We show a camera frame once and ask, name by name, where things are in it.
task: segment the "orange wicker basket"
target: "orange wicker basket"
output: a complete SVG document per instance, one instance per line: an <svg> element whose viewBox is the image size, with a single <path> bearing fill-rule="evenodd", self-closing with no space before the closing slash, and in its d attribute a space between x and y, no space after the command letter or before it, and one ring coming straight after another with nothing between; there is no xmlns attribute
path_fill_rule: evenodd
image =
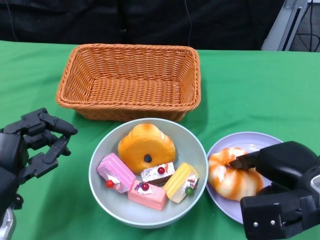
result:
<svg viewBox="0 0 320 240"><path fill-rule="evenodd" d="M56 93L60 106L91 120L179 121L200 100L199 55L187 46L77 46Z"/></svg>

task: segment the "robotic hand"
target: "robotic hand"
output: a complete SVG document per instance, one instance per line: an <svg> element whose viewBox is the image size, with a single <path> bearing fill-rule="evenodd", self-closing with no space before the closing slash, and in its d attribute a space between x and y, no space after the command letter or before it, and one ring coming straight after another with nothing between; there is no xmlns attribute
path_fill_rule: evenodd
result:
<svg viewBox="0 0 320 240"><path fill-rule="evenodd" d="M272 181L240 201L249 240L287 239L320 224L320 161L306 146L284 142L239 156L230 165L255 168Z"/></svg>
<svg viewBox="0 0 320 240"><path fill-rule="evenodd" d="M51 133L62 134L59 138ZM60 155L69 156L67 144L78 130L70 123L48 114L45 108L21 117L0 130L0 239L10 238L14 229L12 209L21 209L19 185L40 178L58 166ZM49 146L47 153L29 158L28 149Z"/></svg>

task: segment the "orange bun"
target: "orange bun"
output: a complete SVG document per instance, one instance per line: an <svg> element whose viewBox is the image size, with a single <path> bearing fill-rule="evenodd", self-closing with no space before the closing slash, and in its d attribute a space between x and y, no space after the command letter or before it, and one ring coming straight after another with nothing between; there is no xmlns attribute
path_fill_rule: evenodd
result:
<svg viewBox="0 0 320 240"><path fill-rule="evenodd" d="M133 173L140 174L145 169L175 161L176 148L171 138L155 125L143 123L119 142L118 154Z"/></svg>
<svg viewBox="0 0 320 240"><path fill-rule="evenodd" d="M262 176L255 168L235 169L229 166L231 161L244 154L247 152L243 149L230 147L209 158L209 183L226 199L240 201L243 197L256 195L264 187Z"/></svg>

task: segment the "chocolate cake slice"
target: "chocolate cake slice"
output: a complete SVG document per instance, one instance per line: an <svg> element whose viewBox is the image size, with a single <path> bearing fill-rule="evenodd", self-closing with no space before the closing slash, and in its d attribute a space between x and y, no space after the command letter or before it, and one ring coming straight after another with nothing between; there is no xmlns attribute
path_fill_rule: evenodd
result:
<svg viewBox="0 0 320 240"><path fill-rule="evenodd" d="M160 187L165 185L174 173L174 163L169 162L143 170L141 172L141 177L143 182Z"/></svg>

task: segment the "plate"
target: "plate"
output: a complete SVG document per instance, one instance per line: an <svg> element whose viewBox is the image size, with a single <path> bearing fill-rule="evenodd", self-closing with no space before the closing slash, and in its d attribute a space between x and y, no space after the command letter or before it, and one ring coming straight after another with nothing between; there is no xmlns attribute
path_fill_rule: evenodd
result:
<svg viewBox="0 0 320 240"><path fill-rule="evenodd" d="M252 153L260 149L269 147L271 145L280 144L282 142L283 141L273 136L260 132L237 132L225 136L221 138L219 141L217 141L207 153L207 157L209 159L209 157L212 154L218 153L224 148L239 147L246 150L248 153ZM269 186L271 184L271 181L269 181L265 177L262 178L264 187ZM208 190L215 204L225 214L227 214L230 218L237 221L238 223L243 224L240 202L225 199L214 190L214 188L210 185L209 182L207 182L206 184L206 189Z"/></svg>

